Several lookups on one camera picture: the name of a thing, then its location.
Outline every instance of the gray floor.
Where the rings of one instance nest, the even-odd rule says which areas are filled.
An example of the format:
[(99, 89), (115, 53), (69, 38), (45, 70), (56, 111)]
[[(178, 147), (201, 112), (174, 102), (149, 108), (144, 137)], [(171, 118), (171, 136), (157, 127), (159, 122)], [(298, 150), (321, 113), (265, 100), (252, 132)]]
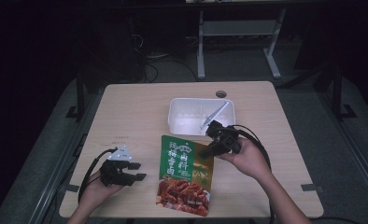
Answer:
[[(208, 52), (205, 55), (204, 81), (269, 80), (274, 85), (286, 83), (303, 72), (292, 69), (300, 45), (301, 41), (295, 40), (278, 42), (274, 55), (282, 74), (281, 79), (272, 77), (263, 57), (263, 43), (256, 42), (245, 48), (227, 49), (219, 53)], [(185, 59), (179, 59), (188, 67), (177, 63), (178, 59), (174, 56), (152, 63), (159, 74), (155, 82), (195, 81), (191, 72), (192, 70), (196, 73), (195, 56), (196, 53), (190, 51)], [(147, 66), (146, 70), (149, 78), (155, 75), (153, 68)], [(343, 104), (351, 105), (358, 117), (339, 122), (330, 110), (330, 91), (315, 92), (312, 89), (314, 79), (315, 77), (311, 77), (290, 90), (276, 90), (278, 97), (309, 174), (318, 187), (318, 195), (325, 211), (323, 216), (368, 223), (368, 181), (359, 165), (359, 154), (356, 153), (357, 149), (368, 164), (368, 106), (357, 88), (344, 79)], [(102, 95), (103, 90), (99, 94), (86, 95), (85, 117), (81, 122), (76, 122), (75, 119), (65, 117), (70, 106), (76, 105), (76, 82), (73, 81), (67, 87), (0, 209), (0, 223), (66, 222), (65, 218), (59, 216), (59, 206), (65, 185), (75, 167), (76, 160), (72, 155), (80, 149), (78, 144), (92, 124)], [(348, 138), (345, 133), (350, 133), (351, 137)], [(255, 221), (267, 223), (268, 218), (255, 218)], [(124, 219), (99, 217), (89, 220), (89, 223), (124, 222)], [(338, 220), (314, 222), (346, 223)], [(138, 219), (135, 223), (186, 223), (186, 220)], [(196, 223), (248, 221), (199, 219)]]

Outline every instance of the food photo on package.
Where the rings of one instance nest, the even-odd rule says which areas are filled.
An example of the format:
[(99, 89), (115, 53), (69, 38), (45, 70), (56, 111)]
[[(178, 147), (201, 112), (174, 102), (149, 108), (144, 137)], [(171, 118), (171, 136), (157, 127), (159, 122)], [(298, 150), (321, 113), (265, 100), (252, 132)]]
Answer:
[(162, 136), (156, 204), (177, 211), (207, 216), (214, 157), (203, 159), (207, 146), (173, 136)]

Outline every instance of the dark background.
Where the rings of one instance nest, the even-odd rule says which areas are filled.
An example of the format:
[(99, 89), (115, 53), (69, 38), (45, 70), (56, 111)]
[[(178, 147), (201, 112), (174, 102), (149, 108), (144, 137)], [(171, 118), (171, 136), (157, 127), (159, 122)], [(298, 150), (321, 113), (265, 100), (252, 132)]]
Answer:
[[(280, 38), (304, 40), (299, 68), (333, 59), (368, 104), (368, 1), (331, 2), (318, 10), (289, 9)], [(0, 205), (64, 88), (76, 77), (73, 46), (93, 12), (65, 1), (0, 0)], [(130, 28), (141, 32), (150, 48), (197, 31), (189, 10), (147, 13)]]

